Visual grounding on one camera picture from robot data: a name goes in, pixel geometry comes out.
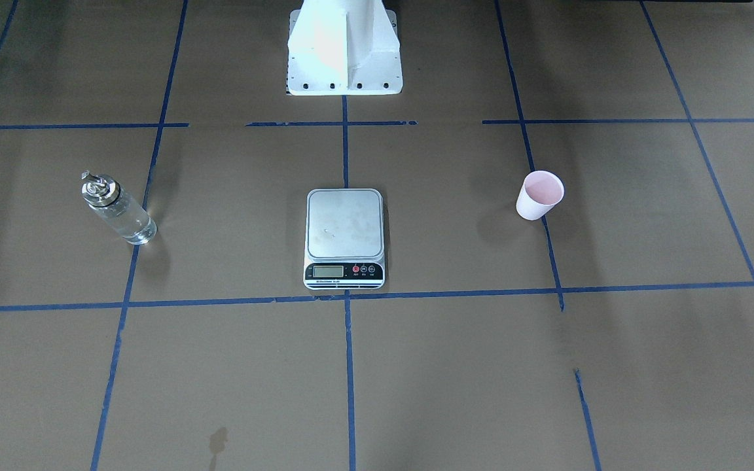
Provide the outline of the digital kitchen scale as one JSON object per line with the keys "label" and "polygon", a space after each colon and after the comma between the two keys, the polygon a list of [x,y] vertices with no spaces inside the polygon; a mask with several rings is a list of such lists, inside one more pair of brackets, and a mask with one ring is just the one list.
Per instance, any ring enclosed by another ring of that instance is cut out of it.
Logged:
{"label": "digital kitchen scale", "polygon": [[314,291],[386,283],[384,199],[373,188],[318,188],[306,196],[303,284]]}

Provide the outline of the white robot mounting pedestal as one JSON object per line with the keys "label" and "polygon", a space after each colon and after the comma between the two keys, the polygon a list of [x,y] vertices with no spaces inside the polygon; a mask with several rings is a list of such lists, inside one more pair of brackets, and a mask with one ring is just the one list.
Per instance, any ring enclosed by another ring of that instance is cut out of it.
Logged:
{"label": "white robot mounting pedestal", "polygon": [[289,15],[292,96],[388,96],[404,86],[397,16],[382,1],[304,1]]}

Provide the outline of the glass sauce bottle metal spout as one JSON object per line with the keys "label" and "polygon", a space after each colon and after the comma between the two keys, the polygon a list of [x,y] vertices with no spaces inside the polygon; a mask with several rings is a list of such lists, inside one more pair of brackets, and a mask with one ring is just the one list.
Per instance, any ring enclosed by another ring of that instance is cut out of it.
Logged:
{"label": "glass sauce bottle metal spout", "polygon": [[131,245],[143,245],[158,233],[158,225],[141,204],[108,174],[81,175],[81,196],[93,212]]}

